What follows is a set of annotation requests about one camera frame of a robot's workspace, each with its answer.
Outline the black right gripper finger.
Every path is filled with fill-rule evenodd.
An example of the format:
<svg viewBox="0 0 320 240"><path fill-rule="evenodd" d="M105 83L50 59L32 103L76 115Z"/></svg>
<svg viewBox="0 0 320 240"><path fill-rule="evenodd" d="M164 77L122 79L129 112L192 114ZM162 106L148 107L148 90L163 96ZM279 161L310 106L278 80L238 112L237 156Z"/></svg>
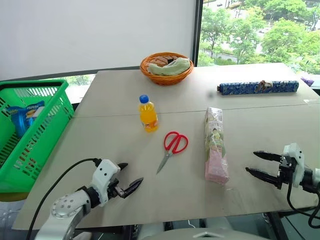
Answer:
<svg viewBox="0 0 320 240"><path fill-rule="evenodd" d="M259 169L246 167L245 170L248 173L250 173L252 176L254 176L255 178L257 178L263 182L272 184L279 190L282 188L282 183L280 182L280 179L278 177L272 176L272 175L270 175L264 171L261 171Z"/></svg>
<svg viewBox="0 0 320 240"><path fill-rule="evenodd" d="M279 163L282 161L282 156L276 153L259 150L259 151L254 151L253 154L261 159L268 160L268 161L274 161Z"/></svg>

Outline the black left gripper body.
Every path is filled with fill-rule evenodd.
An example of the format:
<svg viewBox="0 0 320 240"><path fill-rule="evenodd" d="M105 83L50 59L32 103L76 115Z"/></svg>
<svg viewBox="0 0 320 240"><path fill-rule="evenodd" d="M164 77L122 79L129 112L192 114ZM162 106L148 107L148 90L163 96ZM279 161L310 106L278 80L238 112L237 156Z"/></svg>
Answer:
<svg viewBox="0 0 320 240"><path fill-rule="evenodd" d="M110 182L110 184L107 187L107 197L108 199L113 199L115 197L124 198L125 192L124 190L118 186L119 180L115 178Z"/></svg>

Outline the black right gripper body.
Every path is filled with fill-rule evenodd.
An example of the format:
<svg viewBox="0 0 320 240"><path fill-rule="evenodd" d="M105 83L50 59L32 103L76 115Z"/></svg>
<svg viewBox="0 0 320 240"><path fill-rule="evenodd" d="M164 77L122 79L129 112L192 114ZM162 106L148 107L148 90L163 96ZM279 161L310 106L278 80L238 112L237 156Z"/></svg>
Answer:
<svg viewBox="0 0 320 240"><path fill-rule="evenodd" d="M283 155L280 160L279 170L277 174L278 187L283 184L290 185L293 183L293 174L297 167L297 161L294 157Z"/></svg>

